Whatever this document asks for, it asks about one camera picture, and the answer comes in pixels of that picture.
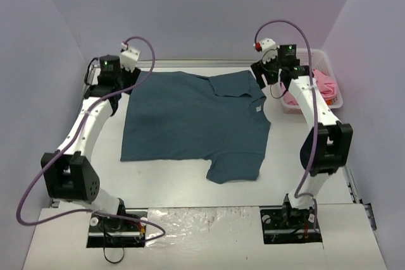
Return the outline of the pink t-shirt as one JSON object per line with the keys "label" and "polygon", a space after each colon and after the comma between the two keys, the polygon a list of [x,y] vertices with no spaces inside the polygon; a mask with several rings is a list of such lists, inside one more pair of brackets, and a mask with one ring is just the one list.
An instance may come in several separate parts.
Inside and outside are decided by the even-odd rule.
{"label": "pink t-shirt", "polygon": [[[319,70],[314,70],[313,75],[315,76],[317,86],[326,104],[331,106],[333,100],[337,97],[337,82],[332,77],[324,74],[324,72]],[[289,92],[285,93],[285,95],[283,96],[283,100],[286,104],[293,106],[297,105],[296,100]]]}

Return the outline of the teal blue t-shirt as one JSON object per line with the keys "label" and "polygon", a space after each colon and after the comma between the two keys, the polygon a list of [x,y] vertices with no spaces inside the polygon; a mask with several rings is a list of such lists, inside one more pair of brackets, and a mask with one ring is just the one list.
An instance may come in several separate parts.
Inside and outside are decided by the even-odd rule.
{"label": "teal blue t-shirt", "polygon": [[153,73],[130,94],[123,162],[203,159],[206,177],[254,181],[265,159],[266,96],[247,70],[217,76]]}

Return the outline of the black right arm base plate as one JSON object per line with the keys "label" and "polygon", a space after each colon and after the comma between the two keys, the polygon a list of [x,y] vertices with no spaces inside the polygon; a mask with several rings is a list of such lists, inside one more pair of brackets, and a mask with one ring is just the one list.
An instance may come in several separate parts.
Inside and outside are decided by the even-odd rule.
{"label": "black right arm base plate", "polygon": [[319,224],[314,224],[313,210],[300,210],[298,216],[286,220],[281,207],[259,209],[263,243],[265,245],[292,245],[322,243]]}

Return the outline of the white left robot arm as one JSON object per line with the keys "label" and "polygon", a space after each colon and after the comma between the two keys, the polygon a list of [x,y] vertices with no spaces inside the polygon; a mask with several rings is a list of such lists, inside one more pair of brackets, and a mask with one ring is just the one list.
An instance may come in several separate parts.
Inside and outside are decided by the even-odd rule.
{"label": "white left robot arm", "polygon": [[139,51],[122,51],[98,58],[97,82],[87,85],[75,124],[58,149],[45,153],[40,161],[51,198],[106,214],[104,223],[113,231],[127,225],[125,204],[101,188],[90,160],[105,122],[118,109],[121,90],[134,85],[140,75],[139,56]]}

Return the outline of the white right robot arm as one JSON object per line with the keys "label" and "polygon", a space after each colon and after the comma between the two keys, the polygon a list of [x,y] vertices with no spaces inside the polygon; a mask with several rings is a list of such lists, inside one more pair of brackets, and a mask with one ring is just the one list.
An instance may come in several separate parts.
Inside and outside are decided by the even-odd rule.
{"label": "white right robot arm", "polygon": [[297,188],[285,196],[280,213],[282,223],[294,228],[303,221],[303,214],[316,217],[316,196],[323,184],[346,165],[353,129],[333,114],[316,85],[310,64],[300,64],[296,45],[278,46],[265,39],[254,48],[263,54],[251,65],[259,86],[281,83],[296,100],[309,128],[299,153],[304,175]]}

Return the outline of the white plastic basket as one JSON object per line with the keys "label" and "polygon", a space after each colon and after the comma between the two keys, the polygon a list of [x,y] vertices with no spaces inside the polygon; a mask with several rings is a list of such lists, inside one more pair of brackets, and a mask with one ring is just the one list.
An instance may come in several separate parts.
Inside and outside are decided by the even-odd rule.
{"label": "white plastic basket", "polygon": [[[322,50],[312,49],[311,59],[316,84],[326,104],[330,109],[341,108],[343,105],[342,96],[327,55]],[[284,113],[301,114],[296,100],[289,92],[282,97],[281,104]]]}

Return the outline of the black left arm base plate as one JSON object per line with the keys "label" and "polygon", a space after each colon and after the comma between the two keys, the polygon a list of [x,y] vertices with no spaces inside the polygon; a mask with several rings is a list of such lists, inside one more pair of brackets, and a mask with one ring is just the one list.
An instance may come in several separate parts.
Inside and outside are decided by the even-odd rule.
{"label": "black left arm base plate", "polygon": [[124,249],[145,246],[145,224],[91,214],[86,247]]}

